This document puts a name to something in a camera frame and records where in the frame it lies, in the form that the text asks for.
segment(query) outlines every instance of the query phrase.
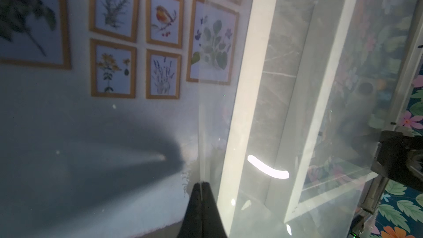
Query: green leaf illustration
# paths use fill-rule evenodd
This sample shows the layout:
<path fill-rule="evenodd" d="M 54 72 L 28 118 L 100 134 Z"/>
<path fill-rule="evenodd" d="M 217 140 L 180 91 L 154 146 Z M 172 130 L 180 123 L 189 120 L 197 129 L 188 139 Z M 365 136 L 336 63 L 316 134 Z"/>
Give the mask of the green leaf illustration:
<path fill-rule="evenodd" d="M 211 47 L 211 46 L 206 46 L 206 47 L 204 47 L 204 53 L 205 54 L 209 54 L 209 53 L 211 53 L 213 51 L 213 47 Z"/>
<path fill-rule="evenodd" d="M 423 194 L 420 194 L 416 197 L 416 201 L 418 204 L 420 204 L 420 206 L 423 207 Z"/>
<path fill-rule="evenodd" d="M 56 29 L 56 15 L 53 10 L 50 8 L 47 8 L 47 11 L 45 13 L 45 18 L 47 21 L 47 24 L 49 24 L 50 30 L 54 31 Z"/>
<path fill-rule="evenodd" d="M 404 47 L 405 40 L 407 40 L 407 36 L 398 36 L 387 39 L 385 41 L 385 51 L 391 53 L 399 47 Z"/>
<path fill-rule="evenodd" d="M 408 30 L 411 26 L 411 18 L 412 16 L 402 18 L 401 21 L 395 27 L 402 31 Z"/>
<path fill-rule="evenodd" d="M 200 52 L 194 52 L 193 57 L 191 58 L 191 64 L 195 64 L 200 60 Z"/>
<path fill-rule="evenodd" d="M 386 67 L 391 73 L 397 74 L 401 68 L 401 60 L 389 58 Z"/>
<path fill-rule="evenodd" d="M 10 28 L 18 33 L 23 33 L 25 27 L 25 16 L 20 14 L 15 8 L 10 8 L 8 14 Z"/>
<path fill-rule="evenodd" d="M 422 116 L 423 115 L 423 102 L 417 102 L 410 107 L 410 112 L 414 116 Z"/>
<path fill-rule="evenodd" d="M 385 40 L 388 39 L 389 35 L 391 34 L 391 25 L 385 26 L 377 36 L 377 42 L 382 44 Z"/>
<path fill-rule="evenodd" d="M 226 54 L 226 52 L 217 53 L 216 61 L 220 68 L 225 69 L 228 65 L 228 55 Z"/>
<path fill-rule="evenodd" d="M 400 211 L 404 212 L 405 215 L 411 217 L 413 220 L 423 222 L 423 211 L 419 206 L 414 205 L 413 202 L 409 200 L 399 200 L 397 201 L 397 206 Z"/>
<path fill-rule="evenodd" d="M 394 209 L 393 206 L 388 204 L 379 205 L 379 213 L 384 216 L 387 220 L 395 224 L 395 226 L 400 226 L 404 230 L 410 232 L 410 227 L 406 223 L 406 219 L 401 215 L 401 212 Z"/>
<path fill-rule="evenodd" d="M 12 29 L 10 28 L 9 23 L 3 20 L 0 20 L 0 37 L 12 42 Z"/>
<path fill-rule="evenodd" d="M 206 41 L 209 41 L 212 36 L 209 28 L 204 28 L 204 35 L 206 36 Z"/>
<path fill-rule="evenodd" d="M 388 184 L 386 185 L 385 190 L 393 195 L 402 196 L 405 194 L 404 190 L 406 190 L 407 187 L 403 184 L 397 183 L 393 180 L 389 180 Z"/>
<path fill-rule="evenodd" d="M 214 47 L 216 47 L 219 43 L 220 43 L 220 40 L 222 39 L 222 37 L 216 37 L 216 39 L 214 40 Z"/>
<path fill-rule="evenodd" d="M 423 98 L 423 89 L 417 90 L 417 93 L 412 94 L 411 98 Z"/>
<path fill-rule="evenodd" d="M 220 32 L 220 30 L 222 29 L 222 22 L 220 20 L 217 20 L 214 24 L 213 24 L 213 31 L 214 34 L 218 34 Z"/>

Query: green leaf pattern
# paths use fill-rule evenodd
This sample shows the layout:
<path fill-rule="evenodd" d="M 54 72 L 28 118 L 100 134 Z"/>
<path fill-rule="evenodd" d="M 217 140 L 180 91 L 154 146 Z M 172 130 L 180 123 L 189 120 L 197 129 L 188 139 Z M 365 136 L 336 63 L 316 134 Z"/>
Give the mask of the green leaf pattern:
<path fill-rule="evenodd" d="M 400 211 L 404 212 L 405 215 L 411 217 L 415 221 L 423 222 L 423 211 L 419 206 L 414 205 L 409 200 L 397 201 L 397 206 Z"/>
<path fill-rule="evenodd" d="M 57 26 L 56 14 L 41 0 L 0 0 L 0 37 L 13 42 L 13 32 L 25 34 L 38 50 L 47 56 L 44 48 L 31 33 L 27 18 L 33 14 L 36 19 L 44 17 L 50 31 Z"/>
<path fill-rule="evenodd" d="M 405 194 L 405 190 L 407 189 L 406 186 L 403 184 L 397 183 L 395 181 L 389 180 L 385 190 L 393 195 L 402 196 Z"/>
<path fill-rule="evenodd" d="M 387 220 L 395 224 L 395 226 L 400 226 L 404 230 L 410 232 L 410 227 L 408 227 L 408 224 L 406 223 L 407 220 L 401 215 L 401 212 L 394 209 L 393 206 L 388 204 L 381 204 L 379 205 L 379 212 Z"/>

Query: robin illustration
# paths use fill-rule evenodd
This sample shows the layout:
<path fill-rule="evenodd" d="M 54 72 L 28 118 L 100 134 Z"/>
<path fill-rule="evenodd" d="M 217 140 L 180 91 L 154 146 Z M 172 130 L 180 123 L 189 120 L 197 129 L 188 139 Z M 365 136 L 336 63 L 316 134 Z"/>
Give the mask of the robin illustration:
<path fill-rule="evenodd" d="M 163 6 L 156 7 L 156 18 L 161 24 L 164 25 L 174 22 L 169 12 Z"/>

